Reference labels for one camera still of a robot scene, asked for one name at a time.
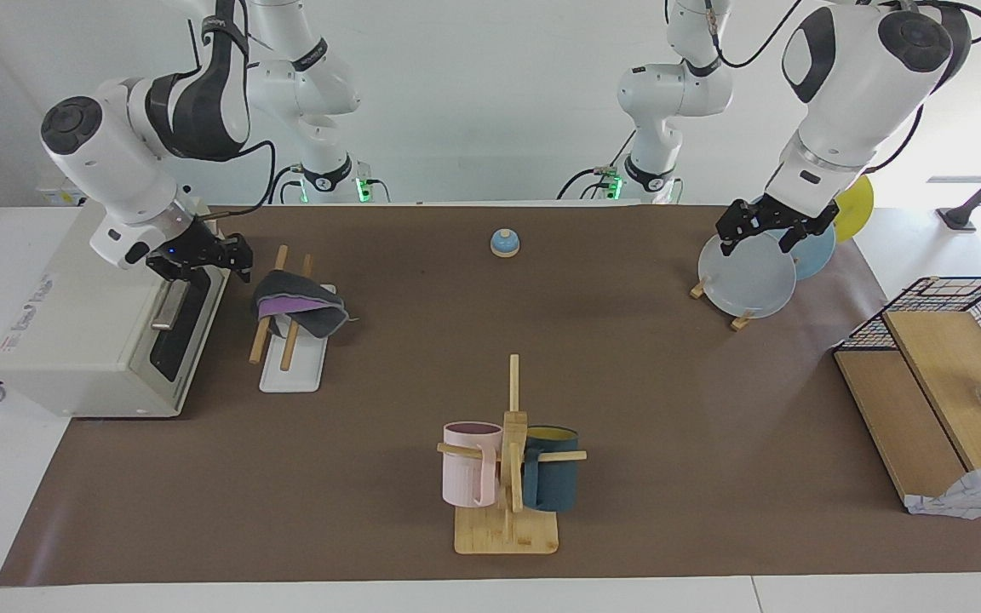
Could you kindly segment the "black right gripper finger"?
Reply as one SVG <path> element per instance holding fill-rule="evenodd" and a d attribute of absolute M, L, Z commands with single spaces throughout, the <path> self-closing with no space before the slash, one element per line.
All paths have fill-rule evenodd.
<path fill-rule="evenodd" d="M 167 282 L 190 282 L 196 268 L 202 266 L 198 259 L 184 255 L 149 255 L 147 266 Z"/>
<path fill-rule="evenodd" d="M 230 234 L 215 242 L 214 265 L 233 272 L 242 283 L 250 281 L 254 266 L 254 252 L 243 234 Z"/>

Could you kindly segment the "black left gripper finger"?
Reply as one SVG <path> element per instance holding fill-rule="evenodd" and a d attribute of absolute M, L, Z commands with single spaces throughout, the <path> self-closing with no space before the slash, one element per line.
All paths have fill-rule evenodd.
<path fill-rule="evenodd" d="M 815 218 L 803 218 L 793 222 L 785 230 L 778 241 L 780 251 L 789 255 L 798 242 L 805 240 L 809 236 L 821 236 L 826 229 L 832 226 L 837 213 L 821 213 Z"/>
<path fill-rule="evenodd" d="M 759 199 L 736 199 L 731 203 L 716 222 L 721 255 L 731 256 L 741 242 L 766 232 L 766 212 Z"/>

